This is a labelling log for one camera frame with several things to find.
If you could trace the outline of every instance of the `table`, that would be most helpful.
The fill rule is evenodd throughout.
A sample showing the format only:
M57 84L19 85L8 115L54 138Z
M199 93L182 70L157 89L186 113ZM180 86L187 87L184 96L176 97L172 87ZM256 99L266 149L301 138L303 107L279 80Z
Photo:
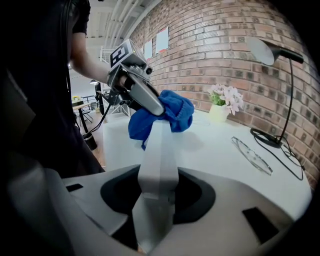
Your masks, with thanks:
M86 122L85 122L85 119L84 119L84 114L82 113L82 109L85 108L85 107L90 106L90 104L91 103L85 103L85 104L81 104L81 105L72 107L73 110L78 110L79 111L79 116L80 116L81 122L83 124L83 129L84 129L84 131L86 133L88 132L88 128L86 126Z
M129 138L129 118L103 126L106 171L140 164L144 157L142 142ZM261 156L273 169L272 176L257 170L232 144L235 136ZM191 127L173 134L178 167L226 177L242 182L283 209L293 220L303 215L312 194L306 176L296 179L277 159L257 144L250 128L227 120L211 123L208 114L196 110ZM266 146L293 172L301 169L285 157L281 149Z

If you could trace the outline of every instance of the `blue towel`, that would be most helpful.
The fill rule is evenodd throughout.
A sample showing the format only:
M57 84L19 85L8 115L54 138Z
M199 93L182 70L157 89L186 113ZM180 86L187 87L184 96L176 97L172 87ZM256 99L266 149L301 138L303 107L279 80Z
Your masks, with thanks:
M171 131L181 133L192 124L192 114L195 107L192 102L171 90L163 90L158 97L165 107L164 115L155 116L145 110L139 109L130 119L128 130L131 139L140 140L143 150L146 149L145 142L151 132L152 124L156 120L168 120Z

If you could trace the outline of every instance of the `floor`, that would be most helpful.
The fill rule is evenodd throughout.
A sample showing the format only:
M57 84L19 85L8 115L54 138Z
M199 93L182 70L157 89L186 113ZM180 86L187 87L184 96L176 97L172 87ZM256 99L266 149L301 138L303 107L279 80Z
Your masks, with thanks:
M102 114L100 112L91 112L90 116L93 118L92 123L85 118L85 120L86 120L85 124L86 124L86 127L88 128L89 131L100 122L100 120L102 118ZM80 126L81 122L79 120L79 117L77 117L76 121ZM95 150L93 150L92 153L96 157L96 159L99 161L100 165L103 168L105 168L106 161L105 161L105 156L104 156L104 137L103 137L102 125L98 130L96 130L92 133L94 140L97 144L97 148ZM84 130L84 127L82 124L80 126L80 132L81 132L81 134L85 134L85 130Z

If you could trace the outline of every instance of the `black lamp base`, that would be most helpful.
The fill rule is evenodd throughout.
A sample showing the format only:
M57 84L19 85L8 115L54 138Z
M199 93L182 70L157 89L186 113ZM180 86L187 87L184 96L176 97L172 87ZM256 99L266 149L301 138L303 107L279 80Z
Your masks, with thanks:
M250 133L259 141L264 144L267 144L270 147L279 149L281 148L281 141L276 137L255 128L250 129Z

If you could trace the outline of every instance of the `eyeglasses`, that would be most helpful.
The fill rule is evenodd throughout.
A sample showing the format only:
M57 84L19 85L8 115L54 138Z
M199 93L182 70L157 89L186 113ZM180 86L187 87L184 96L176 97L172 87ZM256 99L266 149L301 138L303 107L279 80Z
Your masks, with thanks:
M236 137L231 138L232 143L241 152L241 154L259 171L272 175L273 170L256 152L250 149L246 144L244 144L240 139Z

